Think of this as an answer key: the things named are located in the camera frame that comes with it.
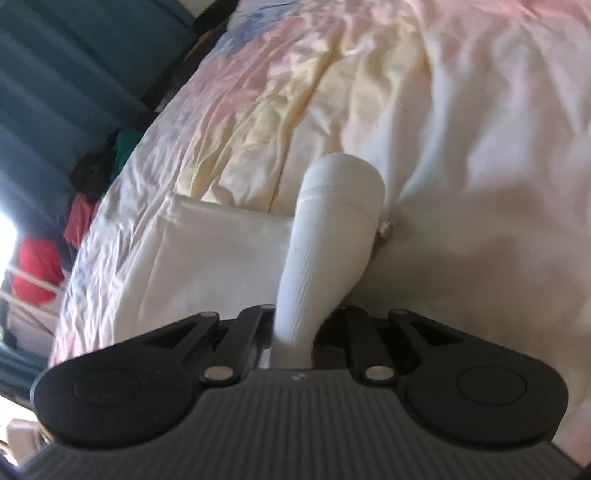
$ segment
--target dark object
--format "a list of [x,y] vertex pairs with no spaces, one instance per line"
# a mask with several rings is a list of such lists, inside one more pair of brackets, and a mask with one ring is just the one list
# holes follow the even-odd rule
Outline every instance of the dark object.
[[405,310],[346,307],[316,342],[344,351],[340,368],[256,369],[273,312],[203,312],[46,372],[32,402],[57,441],[24,478],[578,473],[550,443],[567,391],[546,364]]
[[83,194],[89,203],[98,202],[109,188],[114,158],[113,152],[89,153],[70,174],[75,191]]

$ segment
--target white cloth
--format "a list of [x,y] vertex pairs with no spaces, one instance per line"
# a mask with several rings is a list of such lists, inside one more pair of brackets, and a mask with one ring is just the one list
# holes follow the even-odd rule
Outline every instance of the white cloth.
[[314,337],[371,256],[384,182],[366,161],[332,154],[306,172],[281,276],[271,366],[311,368]]
[[168,197],[125,279],[115,339],[205,310],[228,319],[275,303],[292,220]]

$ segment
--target bed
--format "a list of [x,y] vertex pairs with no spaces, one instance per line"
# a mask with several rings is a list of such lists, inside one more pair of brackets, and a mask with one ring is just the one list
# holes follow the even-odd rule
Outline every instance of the bed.
[[[147,239],[170,205],[270,216],[288,237],[307,167],[345,152],[382,174],[394,226],[349,301],[548,362],[570,392],[556,442],[587,462],[590,22],[583,0],[243,0],[105,196],[51,362],[204,310],[167,300],[190,296],[171,275],[157,302],[168,317],[134,311],[150,300],[137,279],[153,273]],[[211,254],[185,245],[166,253]]]

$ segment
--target pink cloth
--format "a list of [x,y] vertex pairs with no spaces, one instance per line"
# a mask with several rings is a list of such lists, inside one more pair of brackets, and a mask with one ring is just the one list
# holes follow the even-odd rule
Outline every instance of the pink cloth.
[[100,201],[94,204],[88,203],[84,195],[76,193],[76,197],[72,202],[72,208],[70,209],[68,224],[64,231],[64,239],[77,250],[80,248],[82,240],[84,240],[90,229],[90,224],[95,218],[99,203]]

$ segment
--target blue curtain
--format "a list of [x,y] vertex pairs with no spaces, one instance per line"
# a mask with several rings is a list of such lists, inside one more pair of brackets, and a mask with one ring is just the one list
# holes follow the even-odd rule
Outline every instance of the blue curtain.
[[47,360],[0,343],[0,395],[29,406],[29,392]]
[[61,236],[83,155],[193,40],[176,0],[0,0],[0,211]]

